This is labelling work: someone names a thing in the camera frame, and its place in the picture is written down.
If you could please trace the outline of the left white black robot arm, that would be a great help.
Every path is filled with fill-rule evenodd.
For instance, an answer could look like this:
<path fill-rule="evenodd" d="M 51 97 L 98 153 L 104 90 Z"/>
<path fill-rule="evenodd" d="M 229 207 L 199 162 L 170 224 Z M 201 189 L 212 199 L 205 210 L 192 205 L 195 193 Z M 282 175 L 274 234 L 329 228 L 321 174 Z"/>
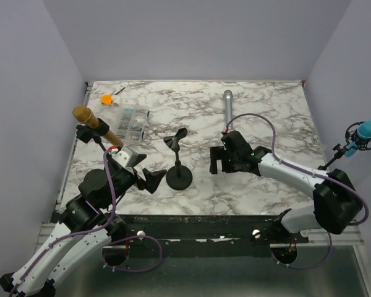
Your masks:
<path fill-rule="evenodd" d="M 117 203 L 132 186 L 153 194 L 167 173 L 143 170 L 140 177 L 134 166 L 145 157 L 125 148 L 105 151 L 104 168 L 85 175 L 80 194 L 68 201 L 37 252 L 21 269 L 0 278 L 2 289 L 10 296 L 54 296 L 81 261 L 109 243 L 130 240 L 126 223 L 116 215 Z"/>

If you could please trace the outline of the black round-base microphone stand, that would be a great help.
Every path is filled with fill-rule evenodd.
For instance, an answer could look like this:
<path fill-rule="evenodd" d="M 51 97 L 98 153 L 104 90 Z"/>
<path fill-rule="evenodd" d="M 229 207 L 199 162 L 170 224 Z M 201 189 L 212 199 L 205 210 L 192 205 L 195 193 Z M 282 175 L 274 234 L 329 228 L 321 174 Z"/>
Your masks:
<path fill-rule="evenodd" d="M 187 136 L 188 130 L 180 128 L 174 136 L 163 138 L 164 143 L 175 153 L 175 164 L 166 173 L 166 182 L 171 189 L 182 191 L 187 189 L 192 180 L 192 172 L 188 167 L 182 165 L 179 159 L 179 141 Z"/>

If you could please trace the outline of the black stand holding gold microphone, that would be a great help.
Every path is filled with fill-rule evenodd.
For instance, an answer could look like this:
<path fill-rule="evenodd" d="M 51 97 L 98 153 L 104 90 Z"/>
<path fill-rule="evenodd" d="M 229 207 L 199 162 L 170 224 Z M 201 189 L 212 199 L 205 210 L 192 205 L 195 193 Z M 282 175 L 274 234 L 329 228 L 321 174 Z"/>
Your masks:
<path fill-rule="evenodd" d="M 100 118 L 98 118 L 98 122 L 99 125 L 97 128 L 91 128 L 84 124 L 77 125 L 76 138 L 85 144 L 93 140 L 105 152 L 106 148 L 103 145 L 101 138 L 109 132 L 109 125 Z"/>

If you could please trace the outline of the silver mesh-head microphone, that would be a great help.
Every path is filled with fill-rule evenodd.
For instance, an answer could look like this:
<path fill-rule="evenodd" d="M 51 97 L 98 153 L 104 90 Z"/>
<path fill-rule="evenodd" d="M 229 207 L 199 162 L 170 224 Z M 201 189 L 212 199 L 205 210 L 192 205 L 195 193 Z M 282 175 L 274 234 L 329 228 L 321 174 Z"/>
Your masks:
<path fill-rule="evenodd" d="M 223 100 L 224 100 L 224 108 L 225 108 L 225 124 L 228 130 L 232 129 L 232 124 L 230 124 L 230 120 L 232 120 L 232 101 L 233 101 L 233 94 L 230 90 L 225 90 L 223 93 Z"/>

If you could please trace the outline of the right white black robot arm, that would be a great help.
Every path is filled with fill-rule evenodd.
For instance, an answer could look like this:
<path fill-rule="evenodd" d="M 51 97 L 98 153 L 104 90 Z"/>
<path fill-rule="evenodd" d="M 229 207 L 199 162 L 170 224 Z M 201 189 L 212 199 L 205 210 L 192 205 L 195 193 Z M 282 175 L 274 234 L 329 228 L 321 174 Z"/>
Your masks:
<path fill-rule="evenodd" d="M 277 216 L 272 235 L 281 243 L 302 230 L 324 229 L 339 235 L 362 209 L 349 177 L 341 170 L 313 170 L 277 158 L 269 148 L 252 148 L 237 131 L 225 134 L 221 141 L 221 146 L 210 148 L 211 174 L 217 174 L 220 162 L 224 173 L 245 172 L 271 178 L 313 200 L 310 206 L 287 209 Z"/>

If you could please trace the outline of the gold microphone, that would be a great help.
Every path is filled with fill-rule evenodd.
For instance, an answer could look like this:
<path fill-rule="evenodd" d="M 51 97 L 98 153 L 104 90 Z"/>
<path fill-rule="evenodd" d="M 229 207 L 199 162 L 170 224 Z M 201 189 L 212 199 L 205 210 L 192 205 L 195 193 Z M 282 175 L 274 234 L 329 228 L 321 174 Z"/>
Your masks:
<path fill-rule="evenodd" d="M 89 127 L 93 132 L 97 132 L 99 136 L 106 139 L 109 143 L 118 147 L 124 146 L 122 140 L 110 130 L 109 126 L 102 119 L 97 118 L 90 108 L 77 105 L 72 110 L 72 114 L 80 124 Z"/>

